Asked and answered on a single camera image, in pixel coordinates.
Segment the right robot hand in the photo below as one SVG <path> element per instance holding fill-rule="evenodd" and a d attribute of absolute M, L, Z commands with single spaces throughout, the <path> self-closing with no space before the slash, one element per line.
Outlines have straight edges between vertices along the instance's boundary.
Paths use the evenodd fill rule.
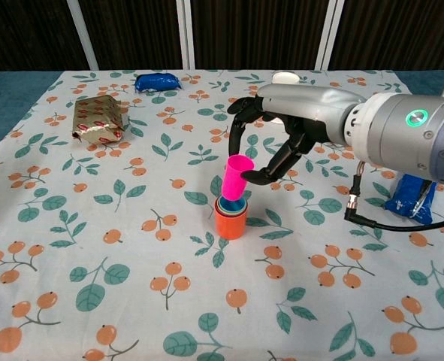
<path fill-rule="evenodd" d="M 344 126 L 350 112 L 366 99 L 341 89 L 295 84 L 268 84 L 255 96 L 239 98 L 227 112 L 234 116 L 231 124 L 228 154 L 240 151 L 240 140 L 246 125 L 258 119 L 275 118 L 284 124 L 288 140 L 268 165 L 247 170 L 241 177 L 252 184 L 267 185 L 277 181 L 309 153 L 317 143 L 345 145 Z"/>

